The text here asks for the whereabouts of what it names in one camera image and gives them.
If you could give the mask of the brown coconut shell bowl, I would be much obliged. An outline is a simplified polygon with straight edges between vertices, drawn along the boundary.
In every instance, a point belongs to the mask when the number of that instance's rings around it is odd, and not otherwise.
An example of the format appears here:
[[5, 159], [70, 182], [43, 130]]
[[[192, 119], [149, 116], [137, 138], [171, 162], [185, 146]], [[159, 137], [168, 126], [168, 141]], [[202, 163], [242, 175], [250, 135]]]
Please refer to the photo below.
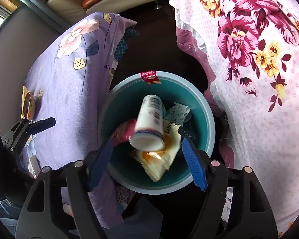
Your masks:
[[32, 121], [35, 116], [35, 99], [31, 92], [26, 92], [23, 95], [21, 117]]

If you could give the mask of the gold black snack bag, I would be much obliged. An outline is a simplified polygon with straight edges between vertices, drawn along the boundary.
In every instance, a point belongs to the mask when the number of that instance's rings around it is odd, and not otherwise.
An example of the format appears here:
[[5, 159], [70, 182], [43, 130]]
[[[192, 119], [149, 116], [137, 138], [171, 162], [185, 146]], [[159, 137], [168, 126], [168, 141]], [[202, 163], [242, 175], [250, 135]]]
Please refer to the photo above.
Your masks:
[[157, 152], [136, 151], [134, 158], [154, 182], [159, 181], [173, 164], [181, 144], [180, 127], [181, 125], [164, 120], [163, 142], [165, 148]]

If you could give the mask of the red snack wrapper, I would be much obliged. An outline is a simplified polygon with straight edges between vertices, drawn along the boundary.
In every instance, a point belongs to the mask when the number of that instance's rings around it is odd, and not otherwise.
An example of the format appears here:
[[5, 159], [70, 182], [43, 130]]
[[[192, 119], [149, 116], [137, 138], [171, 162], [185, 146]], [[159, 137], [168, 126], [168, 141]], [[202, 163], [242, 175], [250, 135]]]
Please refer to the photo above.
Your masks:
[[130, 141], [132, 135], [134, 134], [136, 121], [136, 119], [131, 119], [122, 123], [115, 129], [115, 131], [111, 135], [111, 140], [114, 147], [121, 143]]

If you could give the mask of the white blue paper cup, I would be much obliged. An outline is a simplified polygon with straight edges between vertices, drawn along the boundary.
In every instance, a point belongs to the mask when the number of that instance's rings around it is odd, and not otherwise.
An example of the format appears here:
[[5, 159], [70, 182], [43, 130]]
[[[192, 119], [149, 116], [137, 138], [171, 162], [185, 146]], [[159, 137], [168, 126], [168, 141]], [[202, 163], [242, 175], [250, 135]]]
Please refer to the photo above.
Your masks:
[[130, 144], [140, 151], [157, 152], [165, 147], [163, 134], [162, 101], [149, 94], [141, 104]]

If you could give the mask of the white patterned face mask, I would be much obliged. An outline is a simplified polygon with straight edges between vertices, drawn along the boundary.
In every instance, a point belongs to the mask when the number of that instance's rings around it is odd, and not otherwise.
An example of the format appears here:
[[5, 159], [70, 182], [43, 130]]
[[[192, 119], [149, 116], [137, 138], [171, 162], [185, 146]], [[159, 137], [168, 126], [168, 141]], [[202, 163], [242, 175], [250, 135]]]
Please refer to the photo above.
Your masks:
[[186, 105], [174, 102], [174, 105], [167, 111], [164, 120], [183, 126], [191, 119], [192, 112]]

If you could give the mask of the teal plastic trash bin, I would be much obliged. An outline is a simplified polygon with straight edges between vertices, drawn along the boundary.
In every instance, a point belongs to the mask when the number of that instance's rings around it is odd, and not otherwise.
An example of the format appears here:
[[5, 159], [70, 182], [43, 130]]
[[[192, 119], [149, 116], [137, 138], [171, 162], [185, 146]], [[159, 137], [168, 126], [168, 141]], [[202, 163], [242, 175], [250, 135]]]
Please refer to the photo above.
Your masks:
[[168, 72], [143, 72], [117, 84], [98, 121], [98, 140], [113, 139], [107, 171], [119, 184], [143, 194], [168, 194], [193, 180], [181, 151], [183, 128], [211, 155], [215, 124], [203, 94]]

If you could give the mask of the yellow crumpled napkin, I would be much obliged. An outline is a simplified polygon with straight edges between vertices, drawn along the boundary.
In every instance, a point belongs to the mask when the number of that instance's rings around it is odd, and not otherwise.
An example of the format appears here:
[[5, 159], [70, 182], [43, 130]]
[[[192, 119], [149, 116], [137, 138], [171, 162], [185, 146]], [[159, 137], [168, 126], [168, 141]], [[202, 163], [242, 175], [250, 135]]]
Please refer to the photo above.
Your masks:
[[30, 104], [30, 93], [28, 89], [23, 86], [23, 92], [21, 96], [21, 119], [28, 117], [29, 111], [29, 104]]

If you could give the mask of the purple floral bed sheet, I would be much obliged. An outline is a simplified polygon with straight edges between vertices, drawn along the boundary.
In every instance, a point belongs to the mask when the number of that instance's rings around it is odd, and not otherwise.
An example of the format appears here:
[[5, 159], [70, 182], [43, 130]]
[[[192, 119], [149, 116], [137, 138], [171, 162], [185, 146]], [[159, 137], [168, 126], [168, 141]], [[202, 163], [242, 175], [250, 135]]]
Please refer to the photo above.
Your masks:
[[98, 149], [98, 117], [111, 84], [117, 45], [135, 22], [118, 14], [93, 13], [66, 30], [30, 67], [25, 87], [35, 98], [34, 121], [55, 126], [31, 135], [21, 153], [30, 169], [58, 169]]

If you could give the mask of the pink floral quilt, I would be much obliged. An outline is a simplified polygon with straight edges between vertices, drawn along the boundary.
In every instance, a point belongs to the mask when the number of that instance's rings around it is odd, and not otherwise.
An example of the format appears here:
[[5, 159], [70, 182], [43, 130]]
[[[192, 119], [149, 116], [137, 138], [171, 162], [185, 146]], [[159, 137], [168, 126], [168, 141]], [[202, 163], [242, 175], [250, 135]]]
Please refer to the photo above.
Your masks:
[[207, 99], [229, 125], [224, 161], [250, 166], [280, 238], [299, 238], [299, 3], [169, 0], [177, 40], [209, 61]]

